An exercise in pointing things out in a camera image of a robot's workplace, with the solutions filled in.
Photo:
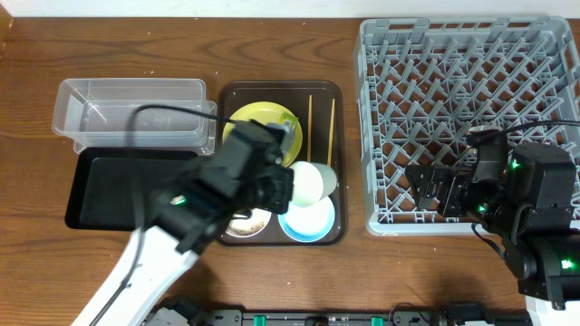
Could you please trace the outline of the grey dishwasher rack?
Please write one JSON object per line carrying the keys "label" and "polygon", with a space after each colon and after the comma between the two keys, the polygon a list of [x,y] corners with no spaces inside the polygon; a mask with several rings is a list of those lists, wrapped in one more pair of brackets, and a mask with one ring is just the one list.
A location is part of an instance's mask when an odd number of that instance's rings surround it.
{"label": "grey dishwasher rack", "polygon": [[369,19],[353,50],[365,226],[371,235],[470,235],[419,210],[405,168],[475,161],[469,128],[579,155],[579,55],[559,16]]}

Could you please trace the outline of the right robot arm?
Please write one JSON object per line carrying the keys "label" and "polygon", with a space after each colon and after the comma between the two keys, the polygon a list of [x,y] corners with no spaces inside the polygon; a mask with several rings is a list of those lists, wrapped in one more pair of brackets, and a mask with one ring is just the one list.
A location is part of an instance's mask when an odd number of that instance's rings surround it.
{"label": "right robot arm", "polygon": [[534,325],[579,322],[579,232],[572,228],[575,164],[556,146],[477,147],[471,167],[411,165],[416,207],[466,217],[497,235],[494,251],[517,278]]}

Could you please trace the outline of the pink bowl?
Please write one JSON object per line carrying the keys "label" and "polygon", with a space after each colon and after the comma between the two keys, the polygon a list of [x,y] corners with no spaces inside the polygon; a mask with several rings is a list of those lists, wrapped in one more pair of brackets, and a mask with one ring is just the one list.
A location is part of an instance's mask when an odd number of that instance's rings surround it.
{"label": "pink bowl", "polygon": [[269,223],[272,213],[263,209],[251,210],[251,216],[235,216],[229,223],[226,233],[234,237],[251,237],[260,233]]}

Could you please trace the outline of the clear plastic bin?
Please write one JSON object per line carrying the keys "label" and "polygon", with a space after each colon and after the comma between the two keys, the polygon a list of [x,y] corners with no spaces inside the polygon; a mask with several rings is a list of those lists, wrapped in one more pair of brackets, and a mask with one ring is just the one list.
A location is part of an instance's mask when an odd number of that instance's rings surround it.
{"label": "clear plastic bin", "polygon": [[128,120],[140,106],[132,129],[132,144],[142,148],[214,152],[216,122],[198,115],[165,110],[175,106],[215,115],[217,104],[206,97],[200,79],[88,78],[60,84],[53,113],[53,132],[74,141],[79,153],[94,147],[123,147]]}

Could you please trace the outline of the brown serving tray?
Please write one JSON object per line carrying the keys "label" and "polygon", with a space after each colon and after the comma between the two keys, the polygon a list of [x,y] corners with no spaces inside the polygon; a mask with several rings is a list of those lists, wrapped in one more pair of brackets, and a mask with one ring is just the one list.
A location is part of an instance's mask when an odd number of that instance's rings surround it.
{"label": "brown serving tray", "polygon": [[258,101],[271,101],[289,109],[298,118],[303,131],[303,144],[296,160],[307,159],[308,99],[313,96],[312,161],[327,161],[328,132],[332,99],[335,99],[332,168],[338,183],[330,195],[336,217],[331,231],[315,245],[334,245],[346,233],[348,224],[346,172],[343,135],[343,96],[330,81],[233,81],[218,97],[217,113],[229,117],[241,107]]}

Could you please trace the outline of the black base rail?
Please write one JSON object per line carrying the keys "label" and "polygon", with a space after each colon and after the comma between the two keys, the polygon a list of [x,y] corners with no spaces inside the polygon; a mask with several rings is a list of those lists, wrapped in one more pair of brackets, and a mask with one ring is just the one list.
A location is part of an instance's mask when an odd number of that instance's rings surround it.
{"label": "black base rail", "polygon": [[185,298],[167,299],[150,312],[145,326],[532,326],[526,312],[495,313],[479,302],[454,302],[425,311],[409,302],[389,312],[205,311]]}

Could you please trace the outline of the yellow plate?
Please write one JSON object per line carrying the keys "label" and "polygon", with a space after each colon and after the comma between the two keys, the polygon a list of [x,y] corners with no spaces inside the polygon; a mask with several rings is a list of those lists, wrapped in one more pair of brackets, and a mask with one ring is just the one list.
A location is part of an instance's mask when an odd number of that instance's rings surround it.
{"label": "yellow plate", "polygon": [[[284,113],[292,113],[286,107],[271,102],[258,101],[249,103],[236,110],[231,116],[232,120],[256,120],[264,125],[268,123],[279,123],[280,116]],[[284,154],[283,165],[289,167],[297,158],[303,144],[303,131],[298,121],[295,127],[295,141],[288,152]]]}

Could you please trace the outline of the white cup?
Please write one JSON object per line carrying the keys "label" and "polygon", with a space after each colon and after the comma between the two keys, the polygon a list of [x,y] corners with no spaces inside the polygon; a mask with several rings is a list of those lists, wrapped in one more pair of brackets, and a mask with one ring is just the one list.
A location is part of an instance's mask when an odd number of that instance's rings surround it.
{"label": "white cup", "polygon": [[311,206],[330,196],[337,187],[334,170],[322,163],[297,161],[290,168],[294,172],[294,189],[291,203]]}

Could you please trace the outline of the left wooden chopstick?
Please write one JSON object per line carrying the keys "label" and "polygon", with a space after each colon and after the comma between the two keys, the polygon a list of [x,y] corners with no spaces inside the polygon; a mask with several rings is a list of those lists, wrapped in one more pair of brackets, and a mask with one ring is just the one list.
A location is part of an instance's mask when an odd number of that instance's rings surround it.
{"label": "left wooden chopstick", "polygon": [[312,122],[313,122],[313,96],[308,99],[308,125],[307,125],[307,161],[312,160]]}

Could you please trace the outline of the black waste tray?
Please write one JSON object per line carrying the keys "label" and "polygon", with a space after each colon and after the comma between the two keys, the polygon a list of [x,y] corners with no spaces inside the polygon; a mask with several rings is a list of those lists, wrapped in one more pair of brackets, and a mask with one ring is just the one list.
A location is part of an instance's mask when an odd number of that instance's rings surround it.
{"label": "black waste tray", "polygon": [[78,157],[64,215],[71,229],[135,229],[128,173],[140,173],[148,194],[175,176],[196,153],[168,149],[88,148]]}

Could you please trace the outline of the blue bowl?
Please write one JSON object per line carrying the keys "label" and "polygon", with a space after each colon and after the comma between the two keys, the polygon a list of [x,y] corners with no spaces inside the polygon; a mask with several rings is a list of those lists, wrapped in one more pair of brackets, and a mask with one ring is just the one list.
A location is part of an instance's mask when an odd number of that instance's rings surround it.
{"label": "blue bowl", "polygon": [[312,243],[321,240],[331,231],[335,217],[332,199],[324,197],[311,206],[290,205],[285,214],[278,216],[278,222],[291,239]]}

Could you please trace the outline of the right wooden chopstick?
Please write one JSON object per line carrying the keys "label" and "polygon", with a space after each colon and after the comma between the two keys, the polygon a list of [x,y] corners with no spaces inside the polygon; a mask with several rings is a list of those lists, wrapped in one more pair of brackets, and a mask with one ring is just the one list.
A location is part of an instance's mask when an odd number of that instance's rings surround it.
{"label": "right wooden chopstick", "polygon": [[331,116],[328,132],[327,161],[326,161],[328,167],[332,166],[332,156],[334,147],[334,117],[335,117],[335,99],[332,99]]}

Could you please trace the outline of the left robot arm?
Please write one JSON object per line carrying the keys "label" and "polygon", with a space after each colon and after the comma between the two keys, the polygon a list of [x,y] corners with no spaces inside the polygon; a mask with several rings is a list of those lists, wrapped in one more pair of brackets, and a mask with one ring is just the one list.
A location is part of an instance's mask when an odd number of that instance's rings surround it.
{"label": "left robot arm", "polygon": [[294,172],[282,165],[290,129],[238,121],[211,157],[189,161],[144,196],[130,170],[135,230],[121,258],[75,319],[77,325],[140,325],[162,294],[189,270],[234,218],[255,208],[287,211]]}

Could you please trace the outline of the green snack wrapper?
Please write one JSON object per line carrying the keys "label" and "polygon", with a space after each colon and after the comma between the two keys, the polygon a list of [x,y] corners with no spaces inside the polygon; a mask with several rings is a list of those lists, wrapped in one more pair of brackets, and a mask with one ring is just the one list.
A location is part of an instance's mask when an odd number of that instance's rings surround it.
{"label": "green snack wrapper", "polygon": [[288,127],[289,129],[294,129],[298,125],[298,118],[292,113],[284,112],[280,116],[279,123]]}

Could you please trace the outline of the wooden chopstick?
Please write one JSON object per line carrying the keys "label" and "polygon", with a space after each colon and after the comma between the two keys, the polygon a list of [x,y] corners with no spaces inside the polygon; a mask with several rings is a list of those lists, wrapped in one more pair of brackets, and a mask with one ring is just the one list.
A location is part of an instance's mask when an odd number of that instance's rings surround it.
{"label": "wooden chopstick", "polygon": [[328,132],[327,161],[326,161],[328,167],[332,166],[332,156],[334,147],[334,117],[335,117],[335,99],[332,99],[331,116]]}
{"label": "wooden chopstick", "polygon": [[312,160],[312,122],[313,122],[313,96],[308,99],[308,125],[307,125],[307,161]]}

